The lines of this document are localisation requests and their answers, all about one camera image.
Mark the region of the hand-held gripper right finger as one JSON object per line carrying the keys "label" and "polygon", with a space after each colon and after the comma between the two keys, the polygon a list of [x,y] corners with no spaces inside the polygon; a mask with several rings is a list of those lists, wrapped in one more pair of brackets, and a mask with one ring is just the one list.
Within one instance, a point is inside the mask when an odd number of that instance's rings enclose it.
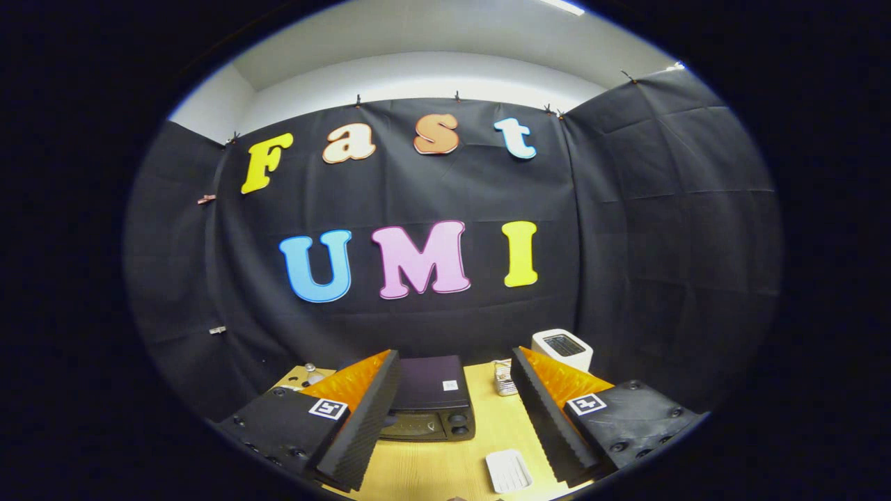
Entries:
{"label": "hand-held gripper right finger", "polygon": [[656,456],[702,415],[638,379],[608,383],[524,347],[510,377],[555,479],[576,487]]}

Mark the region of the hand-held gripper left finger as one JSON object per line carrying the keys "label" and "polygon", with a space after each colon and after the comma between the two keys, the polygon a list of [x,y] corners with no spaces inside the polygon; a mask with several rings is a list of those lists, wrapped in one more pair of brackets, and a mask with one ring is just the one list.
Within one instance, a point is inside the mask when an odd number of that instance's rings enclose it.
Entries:
{"label": "hand-held gripper left finger", "polygon": [[298,482],[358,491],[397,393],[397,350],[303,389],[277,385],[216,423],[237,450]]}

